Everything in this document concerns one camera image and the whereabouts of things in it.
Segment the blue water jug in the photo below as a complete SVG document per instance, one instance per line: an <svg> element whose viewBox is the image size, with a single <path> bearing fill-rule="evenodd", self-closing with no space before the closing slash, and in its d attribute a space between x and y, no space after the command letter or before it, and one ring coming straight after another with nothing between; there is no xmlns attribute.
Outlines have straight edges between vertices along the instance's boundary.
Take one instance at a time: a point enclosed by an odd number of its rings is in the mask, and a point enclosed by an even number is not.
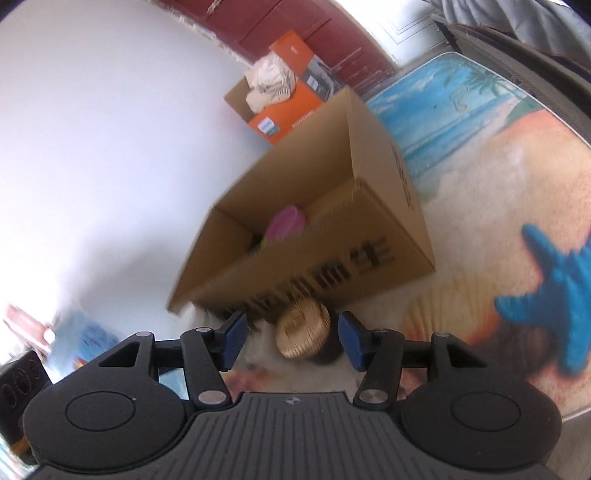
<svg viewBox="0 0 591 480"><path fill-rule="evenodd" d="M47 364L62 375L84 366L120 342L116 331L96 322L77 304L58 311L52 331L55 340Z"/></svg>

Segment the brown cardboard box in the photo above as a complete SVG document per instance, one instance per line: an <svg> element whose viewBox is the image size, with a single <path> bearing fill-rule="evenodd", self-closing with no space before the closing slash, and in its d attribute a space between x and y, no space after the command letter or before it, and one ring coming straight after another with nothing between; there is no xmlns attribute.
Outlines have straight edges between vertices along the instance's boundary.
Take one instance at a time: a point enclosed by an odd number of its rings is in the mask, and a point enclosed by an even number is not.
<svg viewBox="0 0 591 480"><path fill-rule="evenodd" d="M304 212L304 229L252 249L288 205ZM266 317L305 297L348 304L435 266L398 145L359 96L342 89L211 207L167 308Z"/></svg>

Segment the purple bowl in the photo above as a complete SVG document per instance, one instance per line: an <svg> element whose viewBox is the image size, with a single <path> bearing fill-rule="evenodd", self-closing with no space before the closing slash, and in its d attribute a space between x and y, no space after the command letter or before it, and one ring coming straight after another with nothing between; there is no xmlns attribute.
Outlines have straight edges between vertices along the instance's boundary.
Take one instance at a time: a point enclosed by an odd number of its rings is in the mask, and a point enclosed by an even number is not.
<svg viewBox="0 0 591 480"><path fill-rule="evenodd" d="M276 242L290 238L301 232L305 225L307 225L307 217L304 212L297 206L288 205L271 218L263 234L263 240Z"/></svg>

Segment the dark red door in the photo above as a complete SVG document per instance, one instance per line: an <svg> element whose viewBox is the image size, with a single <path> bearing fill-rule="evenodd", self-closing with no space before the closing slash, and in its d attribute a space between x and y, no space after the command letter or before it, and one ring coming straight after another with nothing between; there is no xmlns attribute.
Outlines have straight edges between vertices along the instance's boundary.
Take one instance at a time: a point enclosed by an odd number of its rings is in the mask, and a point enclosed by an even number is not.
<svg viewBox="0 0 591 480"><path fill-rule="evenodd" d="M394 76L397 66L335 1L178 0L166 7L196 22L254 62L271 43L294 31L342 83L363 95Z"/></svg>

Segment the gold lid black jar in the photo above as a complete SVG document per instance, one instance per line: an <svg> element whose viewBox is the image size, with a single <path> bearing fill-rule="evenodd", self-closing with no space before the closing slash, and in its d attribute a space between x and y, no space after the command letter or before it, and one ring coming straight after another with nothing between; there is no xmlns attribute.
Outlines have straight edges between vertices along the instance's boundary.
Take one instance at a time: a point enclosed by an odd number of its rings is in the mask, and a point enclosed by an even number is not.
<svg viewBox="0 0 591 480"><path fill-rule="evenodd" d="M295 301L276 322L276 348L293 361L318 365L335 362L342 354L342 345L334 315L314 298Z"/></svg>

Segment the grey blanket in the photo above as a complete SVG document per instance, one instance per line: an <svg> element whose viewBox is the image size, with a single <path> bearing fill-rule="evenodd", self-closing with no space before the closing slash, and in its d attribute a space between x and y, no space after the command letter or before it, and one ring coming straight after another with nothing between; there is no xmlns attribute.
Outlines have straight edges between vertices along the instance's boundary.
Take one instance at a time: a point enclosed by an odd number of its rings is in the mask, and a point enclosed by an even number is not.
<svg viewBox="0 0 591 480"><path fill-rule="evenodd" d="M434 0L450 24L487 27L537 50L590 64L590 25L563 1Z"/></svg>

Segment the beige cloth in box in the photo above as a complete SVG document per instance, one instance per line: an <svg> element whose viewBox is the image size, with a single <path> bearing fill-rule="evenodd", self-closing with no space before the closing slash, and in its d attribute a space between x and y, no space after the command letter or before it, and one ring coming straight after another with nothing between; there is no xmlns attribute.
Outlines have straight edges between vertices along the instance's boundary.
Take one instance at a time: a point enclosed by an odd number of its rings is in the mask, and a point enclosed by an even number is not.
<svg viewBox="0 0 591 480"><path fill-rule="evenodd" d="M290 100L297 76L279 55L270 52L245 72L245 81L249 86L245 101L254 114L259 114L270 105Z"/></svg>

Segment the orange Philips box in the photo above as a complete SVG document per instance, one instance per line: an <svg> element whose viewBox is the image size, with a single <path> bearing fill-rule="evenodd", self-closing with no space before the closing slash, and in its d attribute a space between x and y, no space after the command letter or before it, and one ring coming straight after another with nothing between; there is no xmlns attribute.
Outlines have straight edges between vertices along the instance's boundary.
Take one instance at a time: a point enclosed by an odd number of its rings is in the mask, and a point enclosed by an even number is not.
<svg viewBox="0 0 591 480"><path fill-rule="evenodd" d="M276 144L341 90L342 82L293 30L274 41L269 47L270 52L279 55L297 76L290 100L254 114L245 101L249 86L243 75L242 80L225 94L224 101L252 130Z"/></svg>

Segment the black speaker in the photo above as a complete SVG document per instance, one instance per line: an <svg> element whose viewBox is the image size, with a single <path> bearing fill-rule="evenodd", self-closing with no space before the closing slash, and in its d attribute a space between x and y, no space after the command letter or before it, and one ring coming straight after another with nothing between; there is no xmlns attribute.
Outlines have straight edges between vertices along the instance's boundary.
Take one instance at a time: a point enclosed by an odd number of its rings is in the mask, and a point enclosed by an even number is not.
<svg viewBox="0 0 591 480"><path fill-rule="evenodd" d="M50 379L34 350L14 357L1 367L1 436L13 452L26 449L22 417L30 401Z"/></svg>

